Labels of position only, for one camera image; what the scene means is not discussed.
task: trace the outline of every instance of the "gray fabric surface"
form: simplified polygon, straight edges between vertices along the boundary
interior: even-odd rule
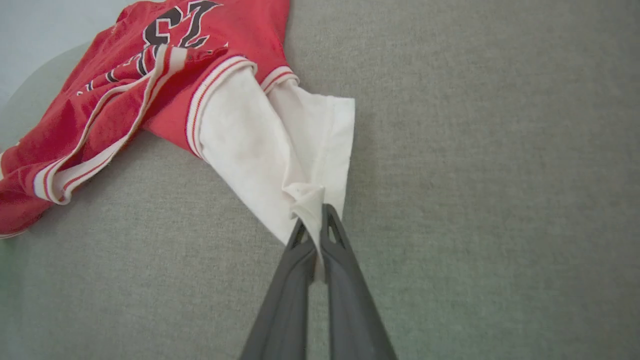
[[[306,89],[356,98],[344,223],[400,358],[640,357],[637,1],[293,0],[287,36]],[[3,147],[82,51],[11,99]],[[233,359],[282,247],[141,133],[0,249],[2,358]]]

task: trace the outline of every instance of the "clothing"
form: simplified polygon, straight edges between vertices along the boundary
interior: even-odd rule
[[[125,8],[2,153],[0,238],[68,204],[142,127],[212,165],[282,242],[293,216],[316,240],[321,204],[342,211],[354,102],[298,87],[282,49],[288,11],[288,0]]]

